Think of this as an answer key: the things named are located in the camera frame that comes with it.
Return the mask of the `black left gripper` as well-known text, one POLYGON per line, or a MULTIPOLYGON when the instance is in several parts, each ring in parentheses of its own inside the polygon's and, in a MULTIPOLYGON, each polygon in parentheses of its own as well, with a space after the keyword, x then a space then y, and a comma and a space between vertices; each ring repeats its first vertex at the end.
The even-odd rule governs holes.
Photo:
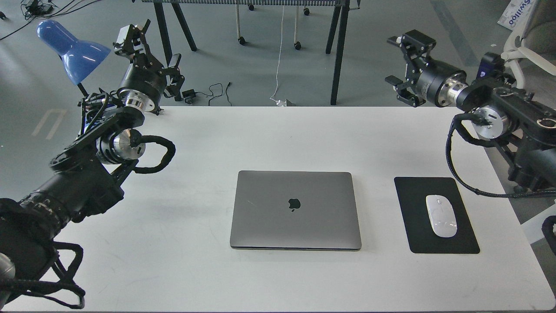
POLYGON ((129 60, 129 67, 117 90, 117 95, 123 105, 133 107, 145 113, 159 114, 159 103, 162 94, 175 101, 183 101, 181 88, 185 77, 179 69, 182 55, 172 55, 169 64, 161 77, 156 71, 148 70, 153 67, 152 55, 146 42, 145 33, 151 24, 147 19, 143 26, 129 24, 119 30, 116 42, 113 42, 113 52, 117 56, 129 60))

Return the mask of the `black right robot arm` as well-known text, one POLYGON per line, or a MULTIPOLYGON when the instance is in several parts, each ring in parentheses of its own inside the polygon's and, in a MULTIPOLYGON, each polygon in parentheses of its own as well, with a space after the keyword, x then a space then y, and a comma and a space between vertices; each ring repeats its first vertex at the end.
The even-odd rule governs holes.
POLYGON ((469 144, 495 148, 508 163, 508 180, 520 188, 501 198, 555 196, 555 110, 518 88, 516 79, 504 73, 500 55, 486 53, 476 79, 467 83, 464 70, 430 56, 437 42, 420 31, 410 30, 387 42, 401 50, 406 63, 404 79, 385 78, 399 101, 411 107, 428 101, 461 110, 451 121, 445 154, 451 174, 462 186, 496 197, 469 186, 457 174, 451 156, 455 131, 469 144))

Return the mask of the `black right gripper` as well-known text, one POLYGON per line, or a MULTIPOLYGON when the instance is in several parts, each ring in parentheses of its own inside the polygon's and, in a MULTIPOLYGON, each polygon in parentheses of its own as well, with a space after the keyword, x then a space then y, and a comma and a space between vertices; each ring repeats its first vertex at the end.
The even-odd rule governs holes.
POLYGON ((432 59, 430 53, 437 41, 419 30, 389 37, 387 43, 400 48, 407 67, 415 74, 413 85, 410 80, 402 81, 394 75, 384 79, 397 93, 398 101, 411 107, 419 107, 426 101, 447 107, 456 104, 457 97, 468 87, 465 71, 432 59), (411 86, 415 94, 409 91, 411 86))

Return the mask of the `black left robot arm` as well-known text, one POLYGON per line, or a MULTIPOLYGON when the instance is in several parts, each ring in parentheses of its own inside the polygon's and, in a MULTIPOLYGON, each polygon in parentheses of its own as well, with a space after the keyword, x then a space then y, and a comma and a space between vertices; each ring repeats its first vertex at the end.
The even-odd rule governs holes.
POLYGON ((85 291, 74 277, 83 249, 54 238, 69 222, 103 214, 124 197, 121 188, 131 174, 161 172, 175 155, 172 141, 142 135, 145 113, 159 114, 161 97, 181 100, 185 78, 180 54, 167 66, 150 51, 150 25, 120 29, 113 52, 129 60, 118 89, 87 93, 82 81, 110 54, 106 46, 77 39, 55 20, 36 28, 38 37, 54 50, 73 84, 83 93, 81 129, 76 140, 50 161, 54 175, 20 201, 1 200, 1 305, 22 295, 54 301, 52 293, 67 290, 82 309, 85 291))

